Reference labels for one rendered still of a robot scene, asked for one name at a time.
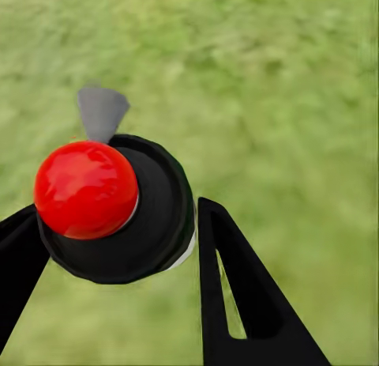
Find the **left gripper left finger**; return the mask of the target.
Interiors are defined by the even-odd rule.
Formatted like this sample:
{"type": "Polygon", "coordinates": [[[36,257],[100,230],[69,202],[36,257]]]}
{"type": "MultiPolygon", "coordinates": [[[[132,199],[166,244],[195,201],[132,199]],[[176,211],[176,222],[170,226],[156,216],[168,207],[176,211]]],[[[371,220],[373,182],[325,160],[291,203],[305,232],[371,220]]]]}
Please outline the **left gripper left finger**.
{"type": "Polygon", "coordinates": [[[0,221],[0,354],[51,256],[36,213],[32,204],[0,221]]]}

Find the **pesticide atomizer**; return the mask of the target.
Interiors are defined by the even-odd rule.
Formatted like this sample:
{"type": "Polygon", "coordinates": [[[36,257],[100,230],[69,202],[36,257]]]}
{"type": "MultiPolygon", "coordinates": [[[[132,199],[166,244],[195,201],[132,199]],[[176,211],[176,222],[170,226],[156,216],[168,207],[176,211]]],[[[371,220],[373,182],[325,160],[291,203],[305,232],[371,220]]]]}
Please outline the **pesticide atomizer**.
{"type": "Polygon", "coordinates": [[[33,187],[50,257],[75,277],[107,285],[181,265],[198,240],[183,166],[159,143],[114,134],[130,107],[123,93],[93,85],[75,97],[88,140],[51,153],[33,187]]]}

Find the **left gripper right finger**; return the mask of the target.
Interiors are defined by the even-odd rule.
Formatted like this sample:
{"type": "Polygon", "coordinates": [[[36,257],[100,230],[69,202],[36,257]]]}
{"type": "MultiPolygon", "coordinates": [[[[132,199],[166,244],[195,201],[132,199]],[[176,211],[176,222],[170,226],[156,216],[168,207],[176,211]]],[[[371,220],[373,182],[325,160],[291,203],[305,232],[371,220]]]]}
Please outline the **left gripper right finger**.
{"type": "Polygon", "coordinates": [[[331,366],[221,204],[198,198],[204,366],[331,366]],[[246,339],[229,335],[219,250],[246,339]]]}

